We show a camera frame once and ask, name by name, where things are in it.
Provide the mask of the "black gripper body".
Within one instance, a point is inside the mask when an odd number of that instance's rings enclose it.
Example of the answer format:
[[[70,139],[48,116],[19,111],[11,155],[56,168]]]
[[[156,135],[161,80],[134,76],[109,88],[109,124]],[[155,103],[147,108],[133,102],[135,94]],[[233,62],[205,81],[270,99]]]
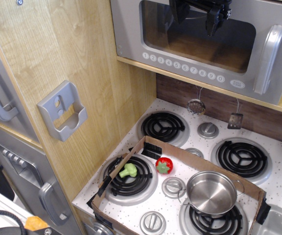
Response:
[[[219,8],[220,10],[229,9],[231,0],[170,0],[169,5],[173,9],[180,10],[181,7],[193,6],[200,10],[209,12],[212,9]]]

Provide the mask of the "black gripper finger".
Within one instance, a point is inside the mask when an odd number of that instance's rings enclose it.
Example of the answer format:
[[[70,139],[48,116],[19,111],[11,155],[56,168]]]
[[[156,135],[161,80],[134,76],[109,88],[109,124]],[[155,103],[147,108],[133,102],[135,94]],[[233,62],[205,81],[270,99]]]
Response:
[[[215,35],[217,29],[231,16],[231,12],[228,6],[214,6],[207,12],[206,30],[209,37]]]
[[[184,0],[169,0],[172,15],[177,24],[181,24],[190,12],[190,6]]]

